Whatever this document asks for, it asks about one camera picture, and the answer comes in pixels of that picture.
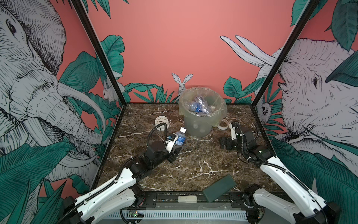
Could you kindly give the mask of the Pocari bottle base up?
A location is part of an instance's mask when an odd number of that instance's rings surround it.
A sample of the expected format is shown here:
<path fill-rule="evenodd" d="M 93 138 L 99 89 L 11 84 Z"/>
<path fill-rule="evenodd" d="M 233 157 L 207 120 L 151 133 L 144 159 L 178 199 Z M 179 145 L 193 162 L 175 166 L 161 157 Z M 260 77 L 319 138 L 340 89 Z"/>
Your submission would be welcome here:
<path fill-rule="evenodd" d="M 205 101 L 205 99 L 202 96 L 200 95 L 196 96 L 194 99 L 195 102 L 197 103 L 196 112 L 202 112 L 204 114 L 209 114 L 212 112 L 208 103 Z"/>

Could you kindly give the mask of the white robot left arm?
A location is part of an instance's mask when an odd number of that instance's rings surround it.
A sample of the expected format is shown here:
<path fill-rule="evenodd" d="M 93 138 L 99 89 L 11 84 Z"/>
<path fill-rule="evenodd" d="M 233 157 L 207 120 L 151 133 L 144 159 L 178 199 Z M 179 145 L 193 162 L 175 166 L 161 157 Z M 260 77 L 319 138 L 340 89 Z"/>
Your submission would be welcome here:
<path fill-rule="evenodd" d="M 59 211 L 59 224 L 97 224 L 115 211 L 139 207 L 145 193 L 138 183 L 149 176 L 162 162 L 174 162 L 182 147 L 170 152 L 157 142 L 141 154 L 129 158 L 112 179 L 77 199 L 66 199 Z"/>

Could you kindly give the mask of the Pocari bottle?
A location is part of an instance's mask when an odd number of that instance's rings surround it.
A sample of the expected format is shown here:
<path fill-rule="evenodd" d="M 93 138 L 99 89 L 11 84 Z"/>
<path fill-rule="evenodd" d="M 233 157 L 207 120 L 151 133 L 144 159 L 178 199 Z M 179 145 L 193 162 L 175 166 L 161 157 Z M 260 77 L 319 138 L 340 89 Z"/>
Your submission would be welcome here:
<path fill-rule="evenodd" d="M 175 133 L 175 143 L 173 148 L 177 149 L 179 147 L 182 147 L 186 141 L 186 128 L 181 127 L 179 131 Z"/>

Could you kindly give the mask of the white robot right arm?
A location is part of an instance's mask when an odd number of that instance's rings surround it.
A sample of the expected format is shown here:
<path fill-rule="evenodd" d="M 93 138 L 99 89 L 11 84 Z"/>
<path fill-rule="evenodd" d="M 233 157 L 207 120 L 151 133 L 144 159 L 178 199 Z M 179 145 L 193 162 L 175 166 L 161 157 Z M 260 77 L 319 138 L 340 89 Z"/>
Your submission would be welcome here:
<path fill-rule="evenodd" d="M 312 191 L 298 177 L 284 166 L 281 160 L 255 140 L 244 136 L 220 137 L 220 147 L 234 150 L 247 162 L 255 164 L 270 176 L 292 200 L 288 202 L 266 191 L 257 184 L 244 190 L 241 200 L 247 208 L 257 206 L 268 208 L 291 224 L 337 224 L 341 208 L 334 202 L 327 202 Z"/>

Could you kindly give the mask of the clear bottle white cap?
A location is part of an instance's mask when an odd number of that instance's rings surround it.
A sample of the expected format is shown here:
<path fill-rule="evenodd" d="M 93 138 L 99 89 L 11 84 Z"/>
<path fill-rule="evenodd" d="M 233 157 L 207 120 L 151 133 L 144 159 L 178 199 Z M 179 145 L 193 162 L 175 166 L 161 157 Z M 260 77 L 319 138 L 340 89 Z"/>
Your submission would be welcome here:
<path fill-rule="evenodd" d="M 199 113 L 201 112 L 201 105 L 195 101 L 190 101 L 187 106 L 188 110 L 191 112 Z"/>

